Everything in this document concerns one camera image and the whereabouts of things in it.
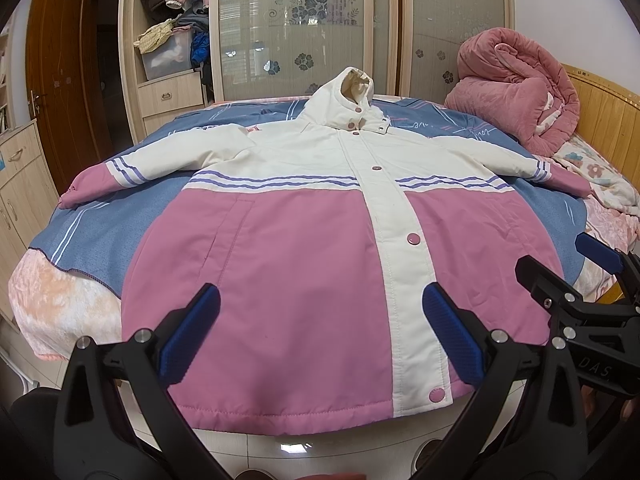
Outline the light wood drawer cabinet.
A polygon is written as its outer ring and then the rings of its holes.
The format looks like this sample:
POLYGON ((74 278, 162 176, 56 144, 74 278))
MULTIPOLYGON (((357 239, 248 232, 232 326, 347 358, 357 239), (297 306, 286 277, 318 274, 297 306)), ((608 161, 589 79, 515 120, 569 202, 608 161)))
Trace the light wood drawer cabinet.
POLYGON ((1 315, 11 322, 8 283, 30 242, 48 224, 58 202, 37 122, 1 135, 1 315))

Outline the pink and white hooded jacket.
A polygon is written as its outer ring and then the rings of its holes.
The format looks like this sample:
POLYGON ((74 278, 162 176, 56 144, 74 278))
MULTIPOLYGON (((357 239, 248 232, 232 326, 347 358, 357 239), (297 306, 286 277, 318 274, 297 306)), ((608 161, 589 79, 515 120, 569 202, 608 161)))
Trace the pink and white hooded jacket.
POLYGON ((394 127, 346 68, 283 122, 178 132, 90 167, 65 209, 179 170, 122 288, 122 333, 155 327, 206 283, 221 311, 171 390, 198 429, 322 434, 437 410, 469 388, 422 310, 426 285, 516 340, 547 315, 518 284, 561 263, 511 178, 578 197, 577 174, 482 140, 394 127))

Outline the rolled pink quilt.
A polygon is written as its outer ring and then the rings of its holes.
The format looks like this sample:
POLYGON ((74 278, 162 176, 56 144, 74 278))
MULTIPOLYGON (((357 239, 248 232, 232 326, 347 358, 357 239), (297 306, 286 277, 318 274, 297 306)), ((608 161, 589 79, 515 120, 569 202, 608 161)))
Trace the rolled pink quilt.
POLYGON ((510 28, 484 30, 460 46, 457 69, 445 106, 482 118, 532 154, 553 156, 575 132, 577 90, 536 41, 510 28))

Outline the brown wooden door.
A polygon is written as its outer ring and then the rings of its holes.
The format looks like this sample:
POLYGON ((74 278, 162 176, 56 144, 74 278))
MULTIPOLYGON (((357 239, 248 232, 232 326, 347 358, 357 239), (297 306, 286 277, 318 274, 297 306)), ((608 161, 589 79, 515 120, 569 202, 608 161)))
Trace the brown wooden door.
POLYGON ((63 193, 111 154, 100 87, 94 0, 32 0, 26 86, 53 183, 63 193))

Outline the pink fleece bed sheet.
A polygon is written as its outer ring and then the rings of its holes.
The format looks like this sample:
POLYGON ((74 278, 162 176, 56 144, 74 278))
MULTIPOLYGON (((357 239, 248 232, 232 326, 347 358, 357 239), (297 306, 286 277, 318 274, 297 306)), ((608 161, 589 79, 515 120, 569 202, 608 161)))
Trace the pink fleece bed sheet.
POLYGON ((76 341, 122 340, 120 299, 103 284, 62 271, 42 252, 29 249, 8 281, 9 303, 32 352, 48 361, 67 360, 76 341))

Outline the yellow crumpled cloth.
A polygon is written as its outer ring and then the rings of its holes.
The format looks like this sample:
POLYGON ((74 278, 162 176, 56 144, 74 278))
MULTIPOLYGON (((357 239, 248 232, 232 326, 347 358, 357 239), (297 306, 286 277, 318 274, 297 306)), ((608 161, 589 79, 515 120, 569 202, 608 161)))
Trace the yellow crumpled cloth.
POLYGON ((134 40, 134 47, 141 54, 149 54, 166 44, 172 36, 175 21, 172 18, 149 27, 134 40))

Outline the frosted glass wardrobe door right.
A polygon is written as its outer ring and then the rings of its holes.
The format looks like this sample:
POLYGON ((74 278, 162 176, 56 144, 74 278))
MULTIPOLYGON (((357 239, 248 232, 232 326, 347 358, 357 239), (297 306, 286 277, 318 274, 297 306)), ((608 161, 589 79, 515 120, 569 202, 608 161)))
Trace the frosted glass wardrobe door right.
POLYGON ((458 81, 465 40, 515 25, 514 0, 399 0, 397 89, 441 103, 458 81))

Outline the blue garment in wardrobe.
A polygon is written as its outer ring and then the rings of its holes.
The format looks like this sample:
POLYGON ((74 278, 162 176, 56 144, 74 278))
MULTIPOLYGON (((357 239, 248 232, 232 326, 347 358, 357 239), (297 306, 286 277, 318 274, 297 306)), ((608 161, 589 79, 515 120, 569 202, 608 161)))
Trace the blue garment in wardrobe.
POLYGON ((191 40, 190 60, 193 67, 203 65, 210 55, 209 34, 194 32, 191 40))

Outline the blue patterned bed blanket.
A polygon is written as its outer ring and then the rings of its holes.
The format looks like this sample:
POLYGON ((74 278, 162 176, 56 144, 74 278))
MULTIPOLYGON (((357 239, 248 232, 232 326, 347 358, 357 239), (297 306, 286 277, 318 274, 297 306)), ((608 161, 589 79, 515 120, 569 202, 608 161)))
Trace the blue patterned bed blanket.
MULTIPOLYGON (((157 128, 147 138, 152 144, 182 130, 214 128, 227 124, 249 127, 265 122, 293 120, 305 100, 284 98, 235 102, 184 113, 157 128)), ((418 99, 376 101, 395 127, 426 138, 452 134, 501 146, 527 156, 529 152, 499 128, 474 115, 450 110, 418 99)), ((48 226, 32 241, 58 270, 85 274, 115 295, 122 292, 125 273, 145 230, 186 184, 186 174, 176 174, 134 191, 107 195, 103 200, 75 209, 57 209, 48 226)), ((505 177, 502 184, 522 196, 546 229, 558 254, 566 280, 575 283, 585 259, 575 248, 575 238, 587 225, 583 200, 521 178, 505 177)))

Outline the floral cream blanket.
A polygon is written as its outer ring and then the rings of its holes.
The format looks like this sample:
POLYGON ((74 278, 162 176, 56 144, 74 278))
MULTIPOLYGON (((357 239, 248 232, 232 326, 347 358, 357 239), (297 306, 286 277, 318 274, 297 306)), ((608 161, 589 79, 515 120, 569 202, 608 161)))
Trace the floral cream blanket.
POLYGON ((638 217, 638 190, 580 136, 573 134, 552 158, 565 169, 584 177, 602 206, 638 217))

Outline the open wardrobe shelf unit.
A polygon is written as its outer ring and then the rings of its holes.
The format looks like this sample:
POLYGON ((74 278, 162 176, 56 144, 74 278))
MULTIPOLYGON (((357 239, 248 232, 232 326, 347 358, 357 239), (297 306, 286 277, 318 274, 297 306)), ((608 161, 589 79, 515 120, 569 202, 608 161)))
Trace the open wardrobe shelf unit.
POLYGON ((142 142, 176 117, 206 107, 202 71, 191 64, 192 29, 155 23, 143 0, 118 0, 120 78, 130 136, 142 142))

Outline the frosted glass wardrobe door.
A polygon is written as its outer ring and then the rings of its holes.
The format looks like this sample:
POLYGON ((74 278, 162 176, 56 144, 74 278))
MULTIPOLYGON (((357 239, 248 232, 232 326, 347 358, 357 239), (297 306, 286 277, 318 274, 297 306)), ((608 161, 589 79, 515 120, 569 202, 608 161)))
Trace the frosted glass wardrobe door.
POLYGON ((374 65, 374 0, 209 0, 218 102, 303 96, 374 65))
POLYGON ((458 81, 465 40, 515 25, 514 0, 399 0, 397 89, 441 103, 458 81))

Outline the clear plastic storage box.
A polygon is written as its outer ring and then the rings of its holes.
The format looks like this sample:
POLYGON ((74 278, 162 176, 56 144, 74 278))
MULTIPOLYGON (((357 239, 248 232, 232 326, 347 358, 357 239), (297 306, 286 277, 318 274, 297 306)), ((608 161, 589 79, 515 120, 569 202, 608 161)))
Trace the clear plastic storage box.
POLYGON ((178 30, 157 50, 142 54, 142 63, 147 80, 154 80, 190 70, 192 30, 178 30))

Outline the wooden headboard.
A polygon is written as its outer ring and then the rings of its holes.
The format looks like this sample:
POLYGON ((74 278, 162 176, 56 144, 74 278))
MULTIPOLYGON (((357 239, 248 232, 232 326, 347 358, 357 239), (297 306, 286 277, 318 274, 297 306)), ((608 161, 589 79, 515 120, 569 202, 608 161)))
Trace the wooden headboard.
POLYGON ((640 176, 639 96, 603 77, 564 64, 580 102, 577 133, 635 188, 640 176))

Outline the frosted glass wardrobe door left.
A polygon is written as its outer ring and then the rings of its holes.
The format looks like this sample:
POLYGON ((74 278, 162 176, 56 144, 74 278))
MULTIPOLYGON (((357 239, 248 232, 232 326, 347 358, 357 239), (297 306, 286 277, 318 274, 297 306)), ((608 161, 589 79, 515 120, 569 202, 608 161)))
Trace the frosted glass wardrobe door left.
POLYGON ((209 0, 218 102, 303 96, 374 65, 374 0, 209 0))

